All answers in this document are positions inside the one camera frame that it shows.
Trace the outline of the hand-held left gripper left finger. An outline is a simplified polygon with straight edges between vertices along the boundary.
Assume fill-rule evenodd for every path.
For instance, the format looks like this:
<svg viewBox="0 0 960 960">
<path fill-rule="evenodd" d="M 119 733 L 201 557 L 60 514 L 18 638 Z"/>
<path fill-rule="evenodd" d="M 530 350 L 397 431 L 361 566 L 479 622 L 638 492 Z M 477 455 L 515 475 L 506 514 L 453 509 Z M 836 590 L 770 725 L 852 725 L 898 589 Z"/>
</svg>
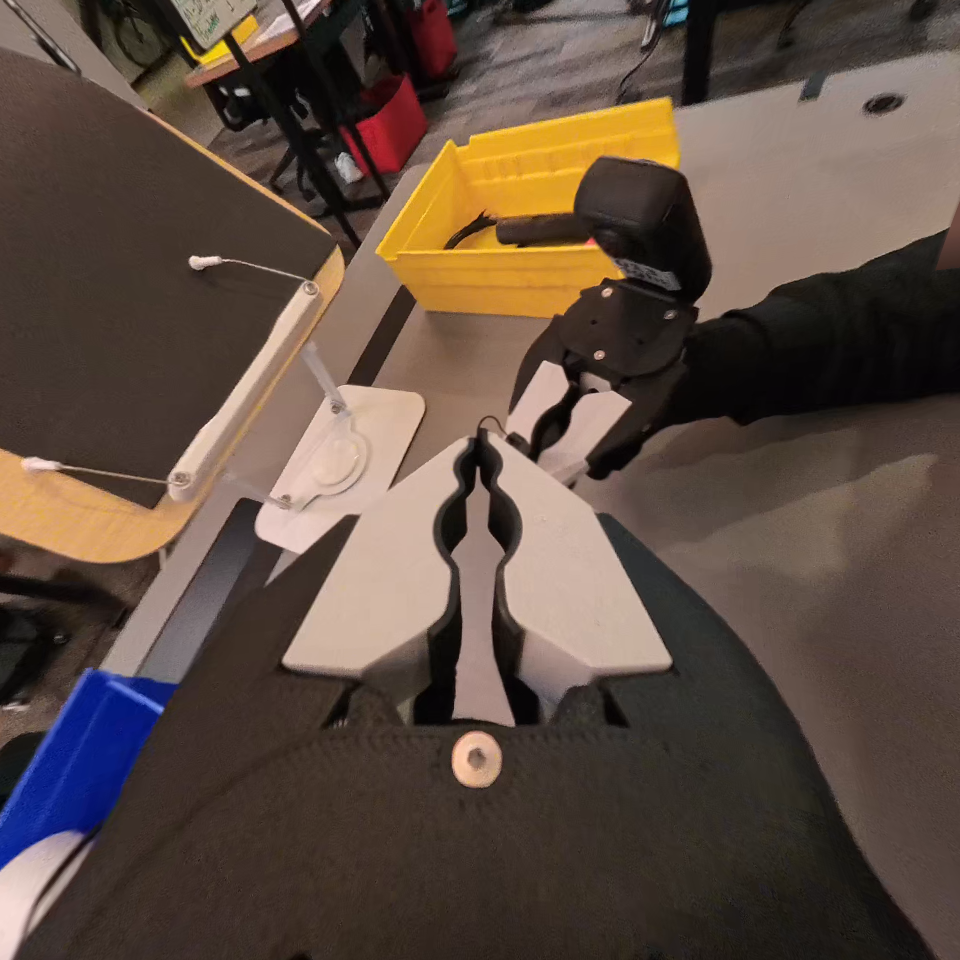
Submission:
<svg viewBox="0 0 960 960">
<path fill-rule="evenodd" d="M 452 553 L 476 471 L 476 438 L 459 438 L 360 514 L 282 666 L 412 701 L 417 723 L 450 721 L 463 629 Z"/>
</svg>

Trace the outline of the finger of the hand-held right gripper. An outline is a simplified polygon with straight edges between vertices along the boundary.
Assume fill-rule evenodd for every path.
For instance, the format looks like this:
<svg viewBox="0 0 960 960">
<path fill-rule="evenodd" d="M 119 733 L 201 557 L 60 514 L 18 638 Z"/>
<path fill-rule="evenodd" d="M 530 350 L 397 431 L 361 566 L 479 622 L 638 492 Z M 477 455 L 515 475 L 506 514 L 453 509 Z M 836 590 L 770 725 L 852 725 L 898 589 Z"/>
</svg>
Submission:
<svg viewBox="0 0 960 960">
<path fill-rule="evenodd" d="M 572 407 L 565 431 L 538 455 L 537 464 L 558 482 L 574 484 L 587 474 L 589 457 L 630 407 L 630 400 L 613 390 L 581 396 Z"/>
<path fill-rule="evenodd" d="M 580 384 L 560 364 L 542 361 L 508 414 L 506 440 L 518 450 L 547 450 L 570 427 Z"/>
</svg>

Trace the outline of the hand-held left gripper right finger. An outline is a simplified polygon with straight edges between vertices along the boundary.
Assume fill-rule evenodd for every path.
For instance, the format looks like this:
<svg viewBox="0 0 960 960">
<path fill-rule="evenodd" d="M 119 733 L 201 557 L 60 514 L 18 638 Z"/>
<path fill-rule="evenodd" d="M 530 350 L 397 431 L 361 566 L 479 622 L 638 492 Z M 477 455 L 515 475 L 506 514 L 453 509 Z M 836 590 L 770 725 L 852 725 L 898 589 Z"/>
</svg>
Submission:
<svg viewBox="0 0 960 960">
<path fill-rule="evenodd" d="M 514 724 L 576 688 L 664 674 L 673 658 L 599 515 L 495 434 L 480 435 L 487 529 L 502 550 L 491 642 Z"/>
</svg>

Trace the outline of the yellow plastic bin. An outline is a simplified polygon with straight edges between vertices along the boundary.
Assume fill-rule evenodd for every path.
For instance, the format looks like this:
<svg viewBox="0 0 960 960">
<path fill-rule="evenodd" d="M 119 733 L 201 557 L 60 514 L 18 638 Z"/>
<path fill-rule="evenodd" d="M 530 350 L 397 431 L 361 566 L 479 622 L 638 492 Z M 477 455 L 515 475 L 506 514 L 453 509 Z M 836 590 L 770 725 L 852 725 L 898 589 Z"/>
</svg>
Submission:
<svg viewBox="0 0 960 960">
<path fill-rule="evenodd" d="M 680 140 L 668 97 L 609 107 L 447 142 L 380 242 L 377 253 L 426 310 L 549 319 L 583 289 L 623 273 L 598 246 L 500 245 L 491 229 L 445 244 L 480 213 L 497 218 L 569 213 L 600 157 L 678 169 Z"/>
</svg>

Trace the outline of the blue plastic bin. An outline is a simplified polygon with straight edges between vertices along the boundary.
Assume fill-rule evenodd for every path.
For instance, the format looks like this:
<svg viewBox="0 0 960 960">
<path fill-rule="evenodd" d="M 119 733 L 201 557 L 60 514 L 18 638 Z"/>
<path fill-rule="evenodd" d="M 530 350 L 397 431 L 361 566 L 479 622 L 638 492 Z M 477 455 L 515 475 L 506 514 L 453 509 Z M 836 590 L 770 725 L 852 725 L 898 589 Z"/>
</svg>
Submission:
<svg viewBox="0 0 960 960">
<path fill-rule="evenodd" d="M 86 670 L 1 815 L 1 866 L 42 840 L 86 835 L 114 809 L 175 682 Z"/>
</svg>

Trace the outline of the person's right forearm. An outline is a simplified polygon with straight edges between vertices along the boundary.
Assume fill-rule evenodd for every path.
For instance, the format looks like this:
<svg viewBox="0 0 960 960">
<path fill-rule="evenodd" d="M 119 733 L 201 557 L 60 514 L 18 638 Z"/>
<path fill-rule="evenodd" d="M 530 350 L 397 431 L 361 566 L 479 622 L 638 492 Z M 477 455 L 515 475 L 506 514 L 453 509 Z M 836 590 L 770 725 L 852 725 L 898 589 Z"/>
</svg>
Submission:
<svg viewBox="0 0 960 960">
<path fill-rule="evenodd" d="M 958 269 L 938 266 L 948 234 L 783 284 L 747 308 L 759 346 L 732 418 L 958 394 Z"/>
</svg>

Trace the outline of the black oblong object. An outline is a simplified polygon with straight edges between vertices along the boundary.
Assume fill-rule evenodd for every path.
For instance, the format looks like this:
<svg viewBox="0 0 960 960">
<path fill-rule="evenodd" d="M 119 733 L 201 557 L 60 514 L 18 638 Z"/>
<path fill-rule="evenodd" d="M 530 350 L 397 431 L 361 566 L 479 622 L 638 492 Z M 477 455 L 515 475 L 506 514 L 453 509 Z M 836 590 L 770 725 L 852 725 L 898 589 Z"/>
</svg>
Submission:
<svg viewBox="0 0 960 960">
<path fill-rule="evenodd" d="M 573 213 L 536 214 L 498 219 L 496 241 L 517 248 L 586 245 L 592 235 Z"/>
</svg>

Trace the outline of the black table leg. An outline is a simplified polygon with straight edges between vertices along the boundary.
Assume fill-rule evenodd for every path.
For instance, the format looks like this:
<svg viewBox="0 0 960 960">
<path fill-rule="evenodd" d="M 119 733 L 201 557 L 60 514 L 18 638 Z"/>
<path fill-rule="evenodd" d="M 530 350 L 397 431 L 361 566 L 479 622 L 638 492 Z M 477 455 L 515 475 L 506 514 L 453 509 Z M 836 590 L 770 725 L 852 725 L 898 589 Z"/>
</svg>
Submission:
<svg viewBox="0 0 960 960">
<path fill-rule="evenodd" d="M 680 105 L 701 104 L 709 98 L 716 21 L 722 1 L 688 1 L 682 62 Z"/>
</svg>

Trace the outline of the wooden board with black mat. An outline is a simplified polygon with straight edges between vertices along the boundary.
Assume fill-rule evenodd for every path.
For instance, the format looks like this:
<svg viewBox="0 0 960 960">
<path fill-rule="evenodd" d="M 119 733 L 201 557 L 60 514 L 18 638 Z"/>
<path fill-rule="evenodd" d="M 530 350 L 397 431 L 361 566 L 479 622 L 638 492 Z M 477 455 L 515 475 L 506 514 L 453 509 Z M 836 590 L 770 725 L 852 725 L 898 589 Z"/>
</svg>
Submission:
<svg viewBox="0 0 960 960">
<path fill-rule="evenodd" d="M 317 282 L 314 329 L 344 256 L 318 223 L 152 114 L 6 49 L 1 220 L 2 535 L 95 564 L 153 553 L 230 459 L 181 504 L 167 486 L 20 461 L 168 478 L 300 286 L 236 266 L 198 272 L 188 258 Z"/>
</svg>

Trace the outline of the long wooden table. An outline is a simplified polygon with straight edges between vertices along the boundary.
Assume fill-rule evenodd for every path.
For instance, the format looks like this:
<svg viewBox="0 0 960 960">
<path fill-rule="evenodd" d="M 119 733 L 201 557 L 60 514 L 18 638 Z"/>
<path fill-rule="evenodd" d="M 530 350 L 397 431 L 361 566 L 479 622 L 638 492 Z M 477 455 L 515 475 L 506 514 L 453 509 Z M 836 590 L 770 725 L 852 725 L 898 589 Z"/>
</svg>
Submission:
<svg viewBox="0 0 960 960">
<path fill-rule="evenodd" d="M 331 14 L 334 1 L 293 2 L 299 14 L 303 14 L 304 29 L 313 27 Z M 263 2 L 254 13 L 258 29 L 247 37 L 240 47 L 246 59 L 255 64 L 268 59 L 300 42 L 301 36 L 294 26 L 289 11 L 281 1 Z M 226 53 L 208 63 L 200 63 L 184 78 L 188 90 L 198 90 L 220 81 L 239 69 L 231 53 Z"/>
</svg>

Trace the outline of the white bottle with black cap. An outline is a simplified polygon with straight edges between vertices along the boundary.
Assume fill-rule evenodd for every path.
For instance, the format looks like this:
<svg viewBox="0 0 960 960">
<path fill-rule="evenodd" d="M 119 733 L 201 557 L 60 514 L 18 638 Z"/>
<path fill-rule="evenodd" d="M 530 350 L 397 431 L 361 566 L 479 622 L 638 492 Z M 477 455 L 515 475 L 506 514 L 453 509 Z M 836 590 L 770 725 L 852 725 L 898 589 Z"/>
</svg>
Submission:
<svg viewBox="0 0 960 960">
<path fill-rule="evenodd" d="M 16 958 L 80 870 L 92 834 L 68 830 L 27 847 L 1 870 L 1 958 Z"/>
</svg>

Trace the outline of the white sign board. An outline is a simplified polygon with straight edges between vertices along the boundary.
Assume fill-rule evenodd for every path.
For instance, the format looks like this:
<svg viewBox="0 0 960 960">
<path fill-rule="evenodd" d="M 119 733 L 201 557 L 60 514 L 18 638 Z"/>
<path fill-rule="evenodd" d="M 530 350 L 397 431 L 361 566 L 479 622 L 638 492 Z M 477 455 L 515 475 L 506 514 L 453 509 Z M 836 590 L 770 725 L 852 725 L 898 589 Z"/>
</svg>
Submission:
<svg viewBox="0 0 960 960">
<path fill-rule="evenodd" d="M 177 29 L 201 51 L 222 42 L 258 8 L 258 1 L 170 1 Z"/>
</svg>

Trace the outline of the black metal frame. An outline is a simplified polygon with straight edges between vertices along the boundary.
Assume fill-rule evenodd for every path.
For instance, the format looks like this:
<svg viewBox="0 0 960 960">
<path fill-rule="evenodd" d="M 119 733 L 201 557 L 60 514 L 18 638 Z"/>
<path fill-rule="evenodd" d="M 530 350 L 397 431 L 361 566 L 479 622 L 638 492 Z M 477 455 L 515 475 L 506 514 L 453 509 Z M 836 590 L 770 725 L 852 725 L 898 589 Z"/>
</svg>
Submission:
<svg viewBox="0 0 960 960">
<path fill-rule="evenodd" d="M 46 604 L 89 608 L 107 626 L 125 624 L 130 608 L 121 599 L 89 582 L 42 581 L 11 573 L 1 576 L 1 593 Z M 29 701 L 32 687 L 42 678 L 55 654 L 71 641 L 46 607 L 1 608 L 1 707 L 13 710 Z"/>
</svg>

